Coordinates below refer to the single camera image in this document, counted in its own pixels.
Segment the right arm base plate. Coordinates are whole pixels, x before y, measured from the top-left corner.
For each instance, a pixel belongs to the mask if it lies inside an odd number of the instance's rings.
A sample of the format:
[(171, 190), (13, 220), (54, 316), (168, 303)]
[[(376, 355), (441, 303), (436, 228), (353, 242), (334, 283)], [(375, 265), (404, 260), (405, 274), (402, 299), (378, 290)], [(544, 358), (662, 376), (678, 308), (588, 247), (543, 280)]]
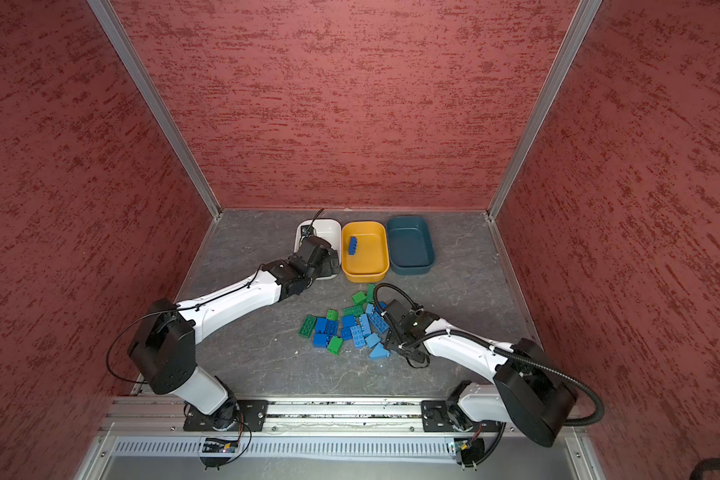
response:
[(494, 433), (500, 427), (496, 421), (473, 421), (459, 406), (446, 400), (423, 400), (420, 402), (420, 410), (423, 429), (428, 433)]

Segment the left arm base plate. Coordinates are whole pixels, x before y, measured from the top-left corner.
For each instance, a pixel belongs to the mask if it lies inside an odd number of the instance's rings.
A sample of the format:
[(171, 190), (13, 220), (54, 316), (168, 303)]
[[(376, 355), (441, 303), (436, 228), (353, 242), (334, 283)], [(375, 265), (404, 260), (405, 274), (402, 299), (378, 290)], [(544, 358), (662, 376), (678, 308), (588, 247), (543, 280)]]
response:
[(241, 432), (246, 428), (260, 432), (267, 416), (266, 400), (227, 400), (216, 411), (202, 413), (194, 405), (184, 403), (183, 430), (187, 432)]

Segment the dark blue lego brick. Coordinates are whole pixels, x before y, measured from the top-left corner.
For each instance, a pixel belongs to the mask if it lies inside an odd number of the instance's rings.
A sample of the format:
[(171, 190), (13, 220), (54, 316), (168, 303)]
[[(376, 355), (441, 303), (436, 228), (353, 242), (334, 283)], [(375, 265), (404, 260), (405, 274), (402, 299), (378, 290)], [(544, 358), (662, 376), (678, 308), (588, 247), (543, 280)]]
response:
[(349, 239), (347, 252), (350, 256), (353, 256), (356, 254), (357, 249), (358, 249), (358, 238), (356, 236), (351, 236)]

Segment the yellow plastic bin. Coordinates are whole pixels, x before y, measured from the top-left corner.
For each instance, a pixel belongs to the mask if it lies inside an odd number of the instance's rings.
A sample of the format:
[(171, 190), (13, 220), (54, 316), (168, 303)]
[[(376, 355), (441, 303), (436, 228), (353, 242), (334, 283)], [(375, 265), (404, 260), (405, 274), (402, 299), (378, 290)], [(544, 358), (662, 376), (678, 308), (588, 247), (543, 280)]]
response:
[[(358, 238), (355, 255), (347, 252), (351, 236)], [(382, 281), (390, 269), (387, 233), (376, 221), (355, 221), (342, 228), (341, 265), (345, 277), (352, 283), (367, 284)]]

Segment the white plastic bin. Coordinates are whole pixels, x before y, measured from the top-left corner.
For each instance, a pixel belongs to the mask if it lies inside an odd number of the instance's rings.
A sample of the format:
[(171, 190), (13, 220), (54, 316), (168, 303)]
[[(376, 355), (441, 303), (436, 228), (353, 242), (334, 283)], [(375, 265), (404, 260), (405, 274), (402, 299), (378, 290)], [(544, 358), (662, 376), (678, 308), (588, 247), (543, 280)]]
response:
[(301, 222), (296, 229), (294, 242), (295, 252), (299, 250), (304, 238), (307, 237), (309, 232), (326, 240), (330, 244), (330, 247), (336, 252), (336, 255), (329, 261), (329, 266), (321, 271), (318, 280), (335, 278), (341, 271), (341, 224), (334, 219), (305, 220)]

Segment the dark teal plastic bin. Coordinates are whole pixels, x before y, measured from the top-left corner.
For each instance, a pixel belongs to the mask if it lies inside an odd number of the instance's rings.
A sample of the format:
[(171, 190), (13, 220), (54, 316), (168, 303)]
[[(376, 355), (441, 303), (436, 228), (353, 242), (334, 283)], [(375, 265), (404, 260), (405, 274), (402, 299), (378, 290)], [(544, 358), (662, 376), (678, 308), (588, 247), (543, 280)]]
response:
[(391, 268), (396, 274), (414, 276), (430, 272), (436, 254), (423, 217), (393, 217), (387, 221), (386, 231)]

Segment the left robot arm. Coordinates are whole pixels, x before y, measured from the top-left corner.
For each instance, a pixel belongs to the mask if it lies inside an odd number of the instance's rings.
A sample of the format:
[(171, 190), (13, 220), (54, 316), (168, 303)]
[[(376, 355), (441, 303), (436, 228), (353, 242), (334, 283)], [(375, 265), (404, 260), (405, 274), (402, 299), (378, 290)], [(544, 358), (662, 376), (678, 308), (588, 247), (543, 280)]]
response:
[(299, 295), (319, 278), (338, 272), (339, 254), (318, 236), (308, 236), (286, 259), (259, 265), (238, 283), (174, 304), (153, 303), (137, 322), (128, 355), (157, 395), (181, 398), (193, 417), (215, 431), (241, 422), (232, 390), (201, 368), (196, 346), (243, 316)]

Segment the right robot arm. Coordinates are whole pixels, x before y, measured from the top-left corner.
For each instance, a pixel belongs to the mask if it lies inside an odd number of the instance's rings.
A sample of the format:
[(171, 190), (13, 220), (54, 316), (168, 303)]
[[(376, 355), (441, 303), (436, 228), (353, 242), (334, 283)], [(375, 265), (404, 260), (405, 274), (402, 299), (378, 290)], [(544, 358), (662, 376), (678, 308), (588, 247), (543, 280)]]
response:
[(393, 300), (374, 303), (388, 325), (384, 348), (413, 368), (427, 368), (433, 358), (456, 363), (481, 376), (459, 384), (446, 401), (446, 415), (456, 428), (474, 423), (510, 423), (534, 443), (550, 447), (565, 427), (599, 423), (606, 412), (602, 398), (582, 381), (562, 372), (534, 341), (499, 342), (457, 328), (414, 304)]

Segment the green square lego brick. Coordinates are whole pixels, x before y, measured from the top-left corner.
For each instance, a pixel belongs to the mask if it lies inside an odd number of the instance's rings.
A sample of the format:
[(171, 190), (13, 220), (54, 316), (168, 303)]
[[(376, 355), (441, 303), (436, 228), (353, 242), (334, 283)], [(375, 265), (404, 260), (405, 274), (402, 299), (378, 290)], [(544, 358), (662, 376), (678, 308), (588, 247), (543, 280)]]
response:
[(366, 304), (368, 301), (367, 293), (365, 291), (360, 291), (360, 292), (355, 293), (351, 297), (351, 299), (352, 299), (353, 303), (357, 306), (362, 306), (362, 305)]

